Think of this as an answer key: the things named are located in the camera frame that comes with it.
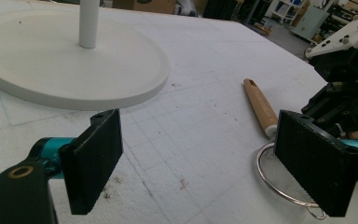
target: wooden handle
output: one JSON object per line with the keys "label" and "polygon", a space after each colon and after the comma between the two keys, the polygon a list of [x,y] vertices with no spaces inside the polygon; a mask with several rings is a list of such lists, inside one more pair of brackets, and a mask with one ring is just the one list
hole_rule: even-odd
{"label": "wooden handle", "polygon": [[269,105],[269,101],[263,92],[258,89],[253,80],[246,78],[243,81],[249,101],[257,115],[261,127],[268,137],[274,137],[278,125],[278,118]]}

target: white disc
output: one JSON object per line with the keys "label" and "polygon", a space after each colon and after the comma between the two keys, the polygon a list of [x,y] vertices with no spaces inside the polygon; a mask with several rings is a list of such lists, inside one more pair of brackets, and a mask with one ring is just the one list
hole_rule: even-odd
{"label": "white disc", "polygon": [[0,89],[66,109],[139,104],[158,94],[170,62],[147,36],[99,19],[97,47],[78,45],[79,15],[27,10],[0,15]]}

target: table surface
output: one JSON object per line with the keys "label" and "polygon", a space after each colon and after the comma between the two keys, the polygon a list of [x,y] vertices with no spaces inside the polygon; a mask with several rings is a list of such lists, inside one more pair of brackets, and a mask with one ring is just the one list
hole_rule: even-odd
{"label": "table surface", "polygon": [[[0,1],[0,13],[23,9],[78,6]],[[255,172],[255,153],[269,140],[242,81],[252,78],[277,114],[299,112],[325,85],[310,65],[231,21],[110,8],[101,8],[100,16],[153,39],[171,72],[156,97],[121,108],[124,154],[91,213],[72,216],[64,182],[49,181],[61,223],[358,223],[358,184],[346,217],[319,221],[276,196]],[[0,172],[22,161],[42,137],[78,136],[95,113],[0,91]]]}

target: cardboard box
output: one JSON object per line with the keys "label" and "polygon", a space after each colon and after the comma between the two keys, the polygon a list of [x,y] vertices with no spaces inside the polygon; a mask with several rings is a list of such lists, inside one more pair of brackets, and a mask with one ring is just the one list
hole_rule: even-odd
{"label": "cardboard box", "polygon": [[112,2],[112,7],[135,11],[173,14],[175,2],[175,0],[152,0],[149,3],[141,4],[137,0],[114,0]]}

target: white pole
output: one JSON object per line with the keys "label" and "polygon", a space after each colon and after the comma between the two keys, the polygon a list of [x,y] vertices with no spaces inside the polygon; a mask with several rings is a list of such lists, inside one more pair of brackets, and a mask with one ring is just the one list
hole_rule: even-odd
{"label": "white pole", "polygon": [[80,0],[79,45],[82,48],[95,48],[99,7],[99,0]]}

